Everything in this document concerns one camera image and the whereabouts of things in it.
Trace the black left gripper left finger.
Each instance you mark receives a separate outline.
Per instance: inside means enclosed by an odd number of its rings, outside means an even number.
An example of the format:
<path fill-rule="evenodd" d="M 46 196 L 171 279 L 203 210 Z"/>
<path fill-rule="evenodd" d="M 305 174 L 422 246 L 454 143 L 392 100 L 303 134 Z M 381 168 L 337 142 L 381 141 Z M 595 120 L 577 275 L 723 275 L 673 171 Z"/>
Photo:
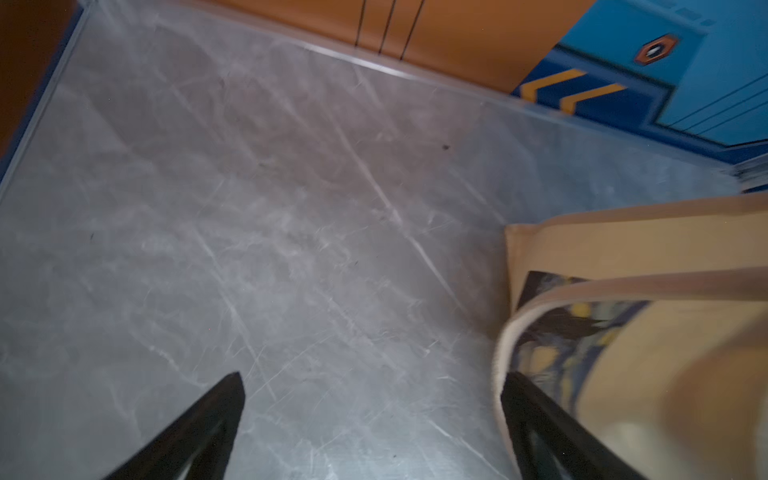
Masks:
<path fill-rule="evenodd" d="M 222 479 L 245 403 L 242 377 L 222 378 L 109 479 Z"/>

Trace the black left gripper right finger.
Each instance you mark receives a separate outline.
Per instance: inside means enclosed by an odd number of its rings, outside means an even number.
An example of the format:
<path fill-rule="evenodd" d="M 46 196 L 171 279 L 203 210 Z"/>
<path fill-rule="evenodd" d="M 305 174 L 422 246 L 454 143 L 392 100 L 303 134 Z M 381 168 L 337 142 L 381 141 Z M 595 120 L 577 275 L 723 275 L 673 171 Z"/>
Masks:
<path fill-rule="evenodd" d="M 506 375 L 502 431 L 523 479 L 641 479 L 524 375 Z"/>

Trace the cream canvas bag blue print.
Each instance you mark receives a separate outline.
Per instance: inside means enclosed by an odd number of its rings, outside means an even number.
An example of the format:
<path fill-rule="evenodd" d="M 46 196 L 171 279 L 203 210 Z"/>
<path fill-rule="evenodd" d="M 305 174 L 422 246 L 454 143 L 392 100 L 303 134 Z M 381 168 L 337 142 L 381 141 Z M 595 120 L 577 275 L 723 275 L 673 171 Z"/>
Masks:
<path fill-rule="evenodd" d="M 641 479 L 767 475 L 767 197 L 505 230 L 511 315 L 491 385 L 527 377 Z"/>

